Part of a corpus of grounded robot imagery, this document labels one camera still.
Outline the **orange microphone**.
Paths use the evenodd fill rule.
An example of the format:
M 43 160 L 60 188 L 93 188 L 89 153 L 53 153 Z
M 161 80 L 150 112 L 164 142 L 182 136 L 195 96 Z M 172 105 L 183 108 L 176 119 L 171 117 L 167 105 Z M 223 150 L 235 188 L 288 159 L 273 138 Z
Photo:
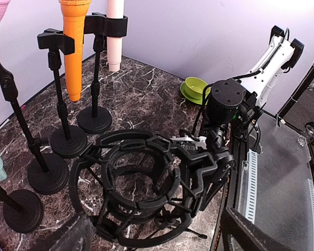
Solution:
M 63 16 L 63 33 L 74 39 L 74 53 L 64 57 L 66 88 L 70 101 L 81 99 L 82 57 L 85 17 L 91 1 L 59 1 Z

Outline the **black front rail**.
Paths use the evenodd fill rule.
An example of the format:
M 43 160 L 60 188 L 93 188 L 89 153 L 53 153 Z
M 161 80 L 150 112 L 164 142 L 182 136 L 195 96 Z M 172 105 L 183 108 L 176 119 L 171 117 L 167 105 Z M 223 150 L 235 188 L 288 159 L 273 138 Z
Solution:
M 248 139 L 239 138 L 239 132 L 237 132 L 236 126 L 230 126 L 230 143 L 229 150 L 234 156 L 235 167 L 228 173 L 227 182 L 224 185 L 222 192 L 222 199 L 215 228 L 215 233 L 211 242 L 210 250 L 223 250 L 223 241 L 220 220 L 223 210 L 226 207 L 236 208 L 238 206 L 240 186 L 241 186 L 241 174 L 242 163 L 247 160 L 247 153 L 249 150 Z

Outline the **black stand under cream microphone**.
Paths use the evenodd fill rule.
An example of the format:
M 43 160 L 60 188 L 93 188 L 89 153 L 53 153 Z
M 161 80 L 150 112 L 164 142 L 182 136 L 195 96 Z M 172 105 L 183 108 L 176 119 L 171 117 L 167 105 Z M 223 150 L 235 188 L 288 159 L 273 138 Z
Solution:
M 91 83 L 92 104 L 81 110 L 76 116 L 78 126 L 88 134 L 100 134 L 108 130 L 112 124 L 110 112 L 98 105 L 100 94 L 99 65 L 100 54 L 106 50 L 107 36 L 123 38 L 127 35 L 128 17 L 110 18 L 105 14 L 93 12 L 85 17 L 84 34 L 94 35 L 93 50 L 95 52 L 94 78 Z

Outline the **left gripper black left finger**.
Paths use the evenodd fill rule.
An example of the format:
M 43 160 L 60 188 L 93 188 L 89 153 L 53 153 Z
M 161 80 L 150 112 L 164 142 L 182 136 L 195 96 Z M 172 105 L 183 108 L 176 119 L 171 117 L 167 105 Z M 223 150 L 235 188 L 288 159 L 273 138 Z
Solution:
M 91 250 L 96 227 L 85 213 L 76 214 L 53 233 L 49 250 Z

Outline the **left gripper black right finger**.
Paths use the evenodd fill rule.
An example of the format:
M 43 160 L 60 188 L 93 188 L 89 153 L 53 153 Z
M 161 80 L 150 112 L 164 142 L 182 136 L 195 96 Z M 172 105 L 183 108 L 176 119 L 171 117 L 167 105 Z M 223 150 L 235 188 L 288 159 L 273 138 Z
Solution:
M 233 250 L 236 240 L 243 250 L 289 250 L 292 248 L 265 234 L 234 208 L 224 208 L 221 218 L 221 235 L 224 250 Z

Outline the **cream white microphone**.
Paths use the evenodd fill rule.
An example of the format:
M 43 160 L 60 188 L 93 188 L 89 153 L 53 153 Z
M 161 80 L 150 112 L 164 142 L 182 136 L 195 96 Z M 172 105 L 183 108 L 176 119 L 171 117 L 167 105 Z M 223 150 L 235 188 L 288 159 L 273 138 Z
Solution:
M 124 16 L 124 0 L 107 1 L 107 18 L 120 19 Z M 120 70 L 122 57 L 122 38 L 107 37 L 107 61 L 110 72 Z

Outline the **black stand under mint microphone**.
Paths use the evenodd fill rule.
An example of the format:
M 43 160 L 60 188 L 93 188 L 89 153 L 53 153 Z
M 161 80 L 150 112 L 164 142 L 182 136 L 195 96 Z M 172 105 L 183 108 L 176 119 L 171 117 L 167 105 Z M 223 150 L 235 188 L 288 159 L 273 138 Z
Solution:
M 43 220 L 44 208 L 40 198 L 26 189 L 8 194 L 0 186 L 0 202 L 3 203 L 3 217 L 6 224 L 15 232 L 31 233 Z

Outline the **black stand under pink microphone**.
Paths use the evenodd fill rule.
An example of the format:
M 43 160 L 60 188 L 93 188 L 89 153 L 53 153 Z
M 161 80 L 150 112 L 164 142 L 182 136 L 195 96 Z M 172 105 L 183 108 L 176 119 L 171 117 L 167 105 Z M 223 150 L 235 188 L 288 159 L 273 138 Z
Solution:
M 28 128 L 18 103 L 18 90 L 13 74 L 0 62 L 0 87 L 4 99 L 10 103 L 19 125 L 26 137 L 27 145 L 34 156 L 28 166 L 27 178 L 30 186 L 39 194 L 52 195 L 62 190 L 69 179 L 69 168 L 66 161 L 53 153 L 42 154 L 40 147 L 47 139 L 34 138 Z

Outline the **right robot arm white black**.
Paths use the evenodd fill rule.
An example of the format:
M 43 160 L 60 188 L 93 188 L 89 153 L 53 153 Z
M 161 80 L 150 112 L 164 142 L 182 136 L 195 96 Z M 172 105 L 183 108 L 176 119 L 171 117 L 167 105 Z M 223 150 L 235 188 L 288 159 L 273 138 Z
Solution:
M 195 146 L 214 152 L 224 146 L 226 128 L 235 117 L 241 120 L 241 129 L 258 120 L 277 79 L 296 65 L 304 47 L 298 39 L 289 41 L 289 29 L 274 26 L 267 49 L 247 73 L 204 88 Z

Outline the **green bowl on saucer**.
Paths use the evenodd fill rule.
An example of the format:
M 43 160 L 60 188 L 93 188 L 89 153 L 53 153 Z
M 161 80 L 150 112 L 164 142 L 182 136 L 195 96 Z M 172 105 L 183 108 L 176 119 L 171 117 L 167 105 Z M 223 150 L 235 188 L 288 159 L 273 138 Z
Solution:
M 207 83 L 197 77 L 188 77 L 180 85 L 181 94 L 190 102 L 201 105 L 203 100 L 203 91 Z

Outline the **right black corner post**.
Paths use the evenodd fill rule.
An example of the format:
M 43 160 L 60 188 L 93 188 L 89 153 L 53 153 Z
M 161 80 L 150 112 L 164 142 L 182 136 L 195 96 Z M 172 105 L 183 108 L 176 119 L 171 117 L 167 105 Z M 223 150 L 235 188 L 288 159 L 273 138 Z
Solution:
M 295 105 L 298 102 L 298 99 L 301 97 L 304 91 L 306 91 L 310 87 L 310 84 L 312 83 L 313 80 L 314 80 L 314 62 L 311 65 L 308 72 L 306 73 L 306 75 L 301 80 L 296 90 L 289 97 L 288 101 L 283 105 L 282 109 L 280 109 L 279 112 L 277 113 L 276 115 L 277 126 L 280 127 L 283 124 L 284 116 L 291 110 L 293 105 Z

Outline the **black stand under orange microphone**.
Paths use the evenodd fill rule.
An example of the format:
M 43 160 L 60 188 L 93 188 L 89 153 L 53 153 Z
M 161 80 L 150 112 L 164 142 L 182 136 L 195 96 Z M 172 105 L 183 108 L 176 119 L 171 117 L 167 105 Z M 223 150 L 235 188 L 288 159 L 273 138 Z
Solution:
M 61 121 L 61 128 L 52 133 L 50 145 L 52 151 L 62 158 L 75 158 L 84 151 L 87 146 L 87 135 L 78 126 L 68 122 L 68 109 L 63 99 L 59 69 L 62 62 L 60 53 L 70 55 L 75 52 L 74 39 L 64 35 L 56 29 L 46 29 L 37 35 L 39 49 L 47 49 L 48 66 L 53 72 L 54 84 L 57 94 L 57 112 Z

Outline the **black tripod stand with shock mount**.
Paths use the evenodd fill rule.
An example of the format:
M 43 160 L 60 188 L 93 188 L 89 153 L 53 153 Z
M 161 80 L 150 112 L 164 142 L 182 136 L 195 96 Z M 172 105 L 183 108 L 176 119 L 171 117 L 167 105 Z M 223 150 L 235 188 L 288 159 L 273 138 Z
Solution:
M 89 218 L 99 237 L 130 250 L 167 243 L 205 210 L 226 183 L 234 158 L 227 147 L 188 152 L 170 138 L 146 130 L 100 136 L 74 162 L 69 193 L 82 212 L 79 177 L 96 181 L 96 212 Z

